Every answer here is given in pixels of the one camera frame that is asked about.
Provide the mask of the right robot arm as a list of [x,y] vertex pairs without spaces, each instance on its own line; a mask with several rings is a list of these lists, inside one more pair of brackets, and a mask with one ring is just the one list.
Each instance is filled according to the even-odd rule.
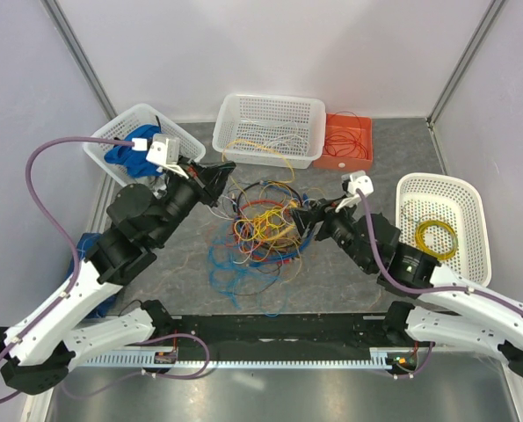
[[504,362],[523,377],[523,302],[467,280],[430,254],[400,241],[399,229],[381,214],[352,212],[329,202],[292,213],[297,229],[318,228],[316,240],[333,239],[366,274],[398,296],[450,311],[450,316],[405,302],[391,305],[382,324],[393,346],[408,340],[468,347]]

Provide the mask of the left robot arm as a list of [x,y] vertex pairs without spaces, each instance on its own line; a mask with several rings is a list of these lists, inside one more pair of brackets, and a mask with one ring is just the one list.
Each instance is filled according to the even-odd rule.
[[156,250],[197,204],[216,207],[235,168],[183,158],[164,196],[140,183],[119,191],[106,210],[110,228],[75,259],[71,276],[31,315],[0,327],[0,374],[14,396],[52,389],[78,365],[117,347],[170,341],[174,322],[158,300],[89,328],[78,324],[156,261]]

